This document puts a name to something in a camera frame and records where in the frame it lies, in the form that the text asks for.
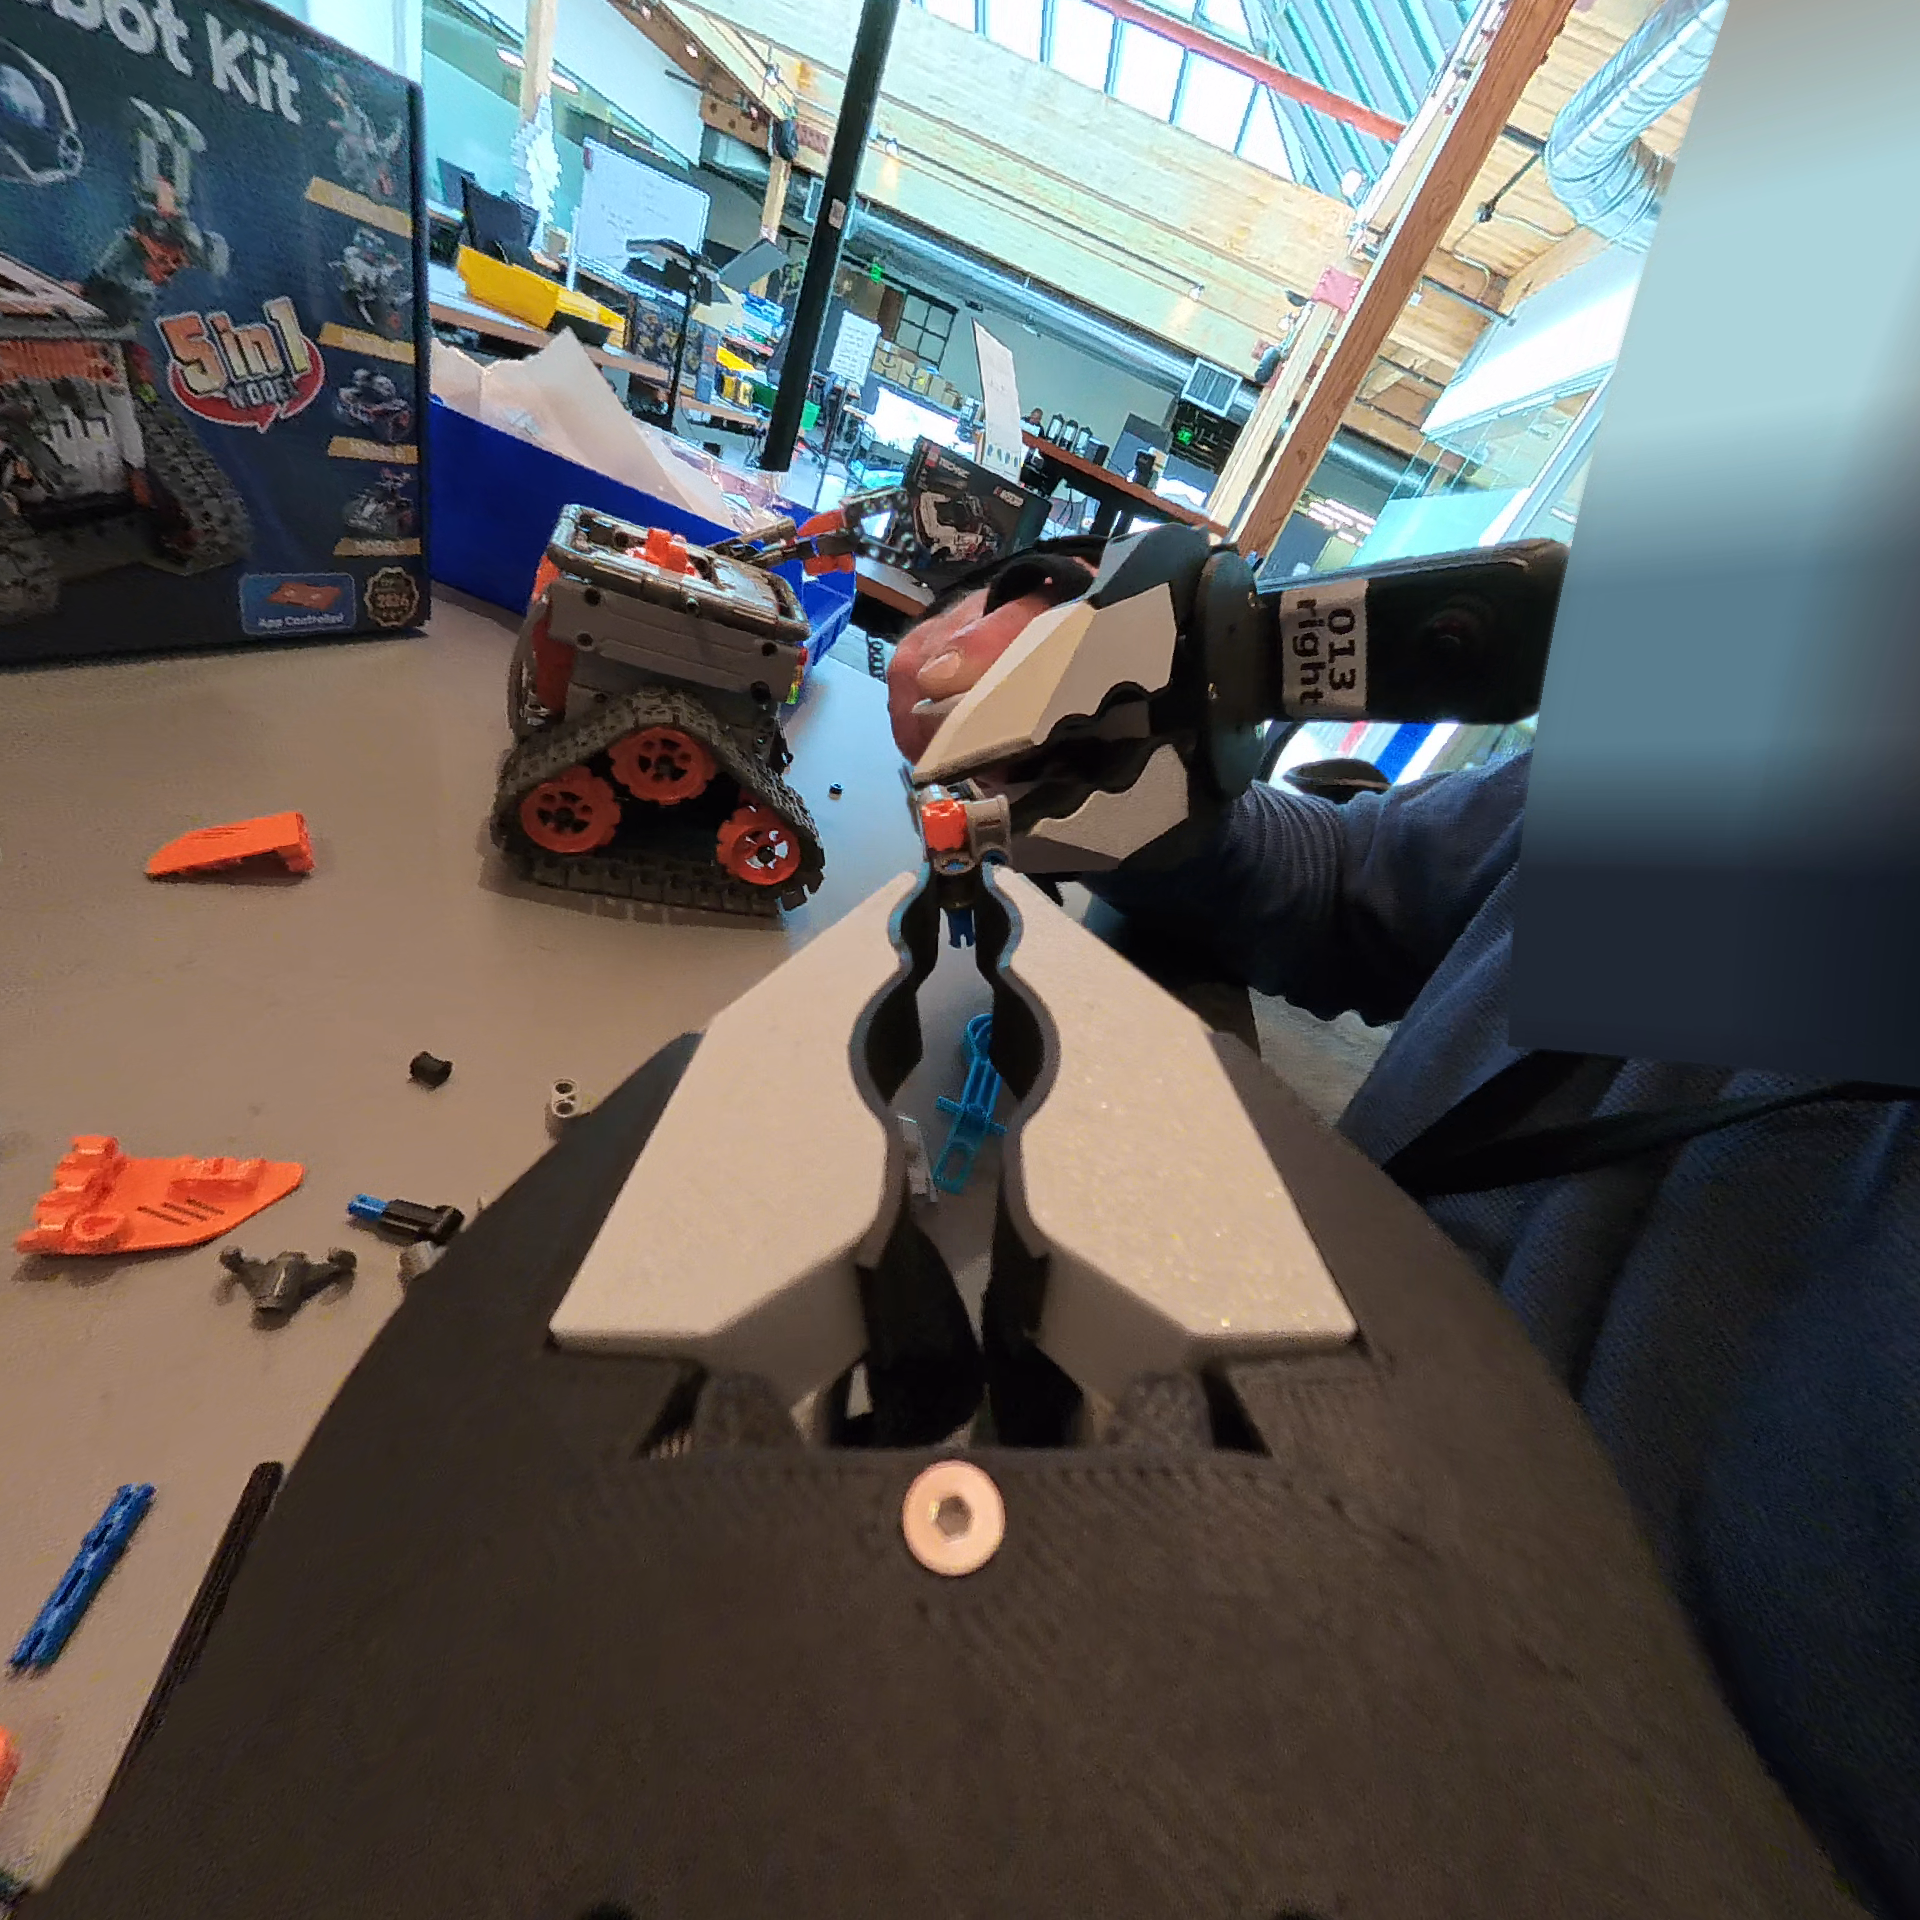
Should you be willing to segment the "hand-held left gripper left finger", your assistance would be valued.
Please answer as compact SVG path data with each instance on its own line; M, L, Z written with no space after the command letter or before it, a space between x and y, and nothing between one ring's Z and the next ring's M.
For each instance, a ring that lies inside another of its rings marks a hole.
M901 874L709 1021L550 1314L557 1348L750 1377L784 1405L862 1362L880 1449L972 1424L984 1362L896 1115L939 944L931 876Z

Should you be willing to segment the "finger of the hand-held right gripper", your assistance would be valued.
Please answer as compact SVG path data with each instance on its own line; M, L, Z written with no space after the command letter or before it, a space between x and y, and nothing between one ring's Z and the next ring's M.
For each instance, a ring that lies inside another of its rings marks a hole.
M1189 820L1189 776L1160 736L1067 734L1014 752L1004 768L1023 876L1116 874Z
M1174 691L1179 652L1173 590L1095 590L1044 611L972 691L932 707L941 724L907 763L907 786L1004 790L1014 752L1067 734L1174 742L1153 702Z

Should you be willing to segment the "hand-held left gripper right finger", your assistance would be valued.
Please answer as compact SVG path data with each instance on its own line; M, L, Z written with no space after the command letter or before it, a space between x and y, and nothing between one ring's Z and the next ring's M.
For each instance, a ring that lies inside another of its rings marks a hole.
M1359 1360L1359 1323L1257 1130L1260 1059L1041 889L981 883L1000 1148L983 1352L992 1442L1096 1411L1207 1446L1237 1370Z

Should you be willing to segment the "person's right forearm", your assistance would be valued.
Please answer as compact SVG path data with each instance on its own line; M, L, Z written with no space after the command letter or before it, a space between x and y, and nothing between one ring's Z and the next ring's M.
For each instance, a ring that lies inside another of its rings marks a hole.
M1532 752L1345 803L1261 785L1181 862L1089 878L1219 981L1315 1017L1508 1042L1512 880Z

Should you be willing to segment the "person's right hand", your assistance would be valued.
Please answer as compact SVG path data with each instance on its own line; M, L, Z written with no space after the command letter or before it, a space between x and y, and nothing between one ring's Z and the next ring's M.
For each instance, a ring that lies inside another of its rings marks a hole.
M992 582L949 593L894 650L884 670L886 713L904 761L919 761L949 705L1004 657L1044 611L1084 594L1092 572L1080 561L1008 568Z

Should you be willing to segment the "black toy car box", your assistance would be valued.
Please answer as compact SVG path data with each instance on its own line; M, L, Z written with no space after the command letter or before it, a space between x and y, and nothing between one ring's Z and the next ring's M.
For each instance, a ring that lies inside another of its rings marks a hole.
M919 438L876 558L917 585L941 590L1040 540L1049 499L935 438Z

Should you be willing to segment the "teal separator tool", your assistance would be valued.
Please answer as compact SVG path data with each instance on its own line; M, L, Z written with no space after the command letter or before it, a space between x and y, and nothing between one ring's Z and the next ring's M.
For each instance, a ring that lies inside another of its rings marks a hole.
M996 1120L1000 1075L992 1060L992 1014L974 1014L964 1032L967 1075L957 1096L941 1096L937 1108L945 1115L945 1137L931 1165L937 1194L963 1194L969 1186L981 1148L1004 1134Z

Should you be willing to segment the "tracked toy robot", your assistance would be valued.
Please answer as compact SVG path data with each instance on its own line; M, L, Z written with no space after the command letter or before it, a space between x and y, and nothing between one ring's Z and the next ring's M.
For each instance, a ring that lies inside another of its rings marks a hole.
M811 626L790 518L697 544L571 502L518 624L489 837L529 885L774 921L824 878L784 778Z

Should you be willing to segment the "blue bin with white paper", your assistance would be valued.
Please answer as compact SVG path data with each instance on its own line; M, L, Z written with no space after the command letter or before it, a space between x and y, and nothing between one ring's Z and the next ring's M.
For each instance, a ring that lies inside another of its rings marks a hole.
M430 576L523 611L565 508L590 508L689 544L763 538L808 508L779 482L638 421L571 336L523 360L480 362L433 344L423 430Z

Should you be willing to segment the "dark grey pin connector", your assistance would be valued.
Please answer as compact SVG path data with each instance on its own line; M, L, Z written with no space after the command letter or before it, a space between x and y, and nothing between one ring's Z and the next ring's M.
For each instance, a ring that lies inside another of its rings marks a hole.
M219 1253L219 1268L229 1289L237 1286L247 1294L254 1321L275 1328L291 1321L313 1299L347 1289L357 1275L357 1254L334 1248L323 1258L280 1253L260 1259L225 1245Z

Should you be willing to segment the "black pole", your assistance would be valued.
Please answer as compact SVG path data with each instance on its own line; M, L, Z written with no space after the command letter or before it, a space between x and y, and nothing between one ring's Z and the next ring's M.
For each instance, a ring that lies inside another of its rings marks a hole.
M864 3L857 17L843 96L835 117L823 176L823 203L807 245L800 299L784 341L774 408L759 444L759 466L787 474L800 441L808 381L824 331L832 282L857 198L857 174L873 132L880 81L888 58L899 3Z

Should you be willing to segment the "orange flat panel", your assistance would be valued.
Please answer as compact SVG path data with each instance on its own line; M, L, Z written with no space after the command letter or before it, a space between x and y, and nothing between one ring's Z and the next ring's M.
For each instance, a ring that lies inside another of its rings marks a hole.
M30 1225L24 1258L128 1258L201 1245L296 1192L275 1158L133 1158L112 1137L73 1137Z

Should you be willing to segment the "orange wedge brick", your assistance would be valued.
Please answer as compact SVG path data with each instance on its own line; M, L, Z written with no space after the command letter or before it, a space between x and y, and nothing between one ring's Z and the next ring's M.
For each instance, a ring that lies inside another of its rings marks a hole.
M313 874L315 850L302 812L283 809L180 833L153 850L144 867L144 876L150 880L192 880L239 870L283 878Z

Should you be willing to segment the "robot kit box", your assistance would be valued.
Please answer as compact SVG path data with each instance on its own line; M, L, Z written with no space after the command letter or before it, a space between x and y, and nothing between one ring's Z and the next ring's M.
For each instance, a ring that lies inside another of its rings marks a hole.
M5 668L430 611L416 81L308 4L1 4Z

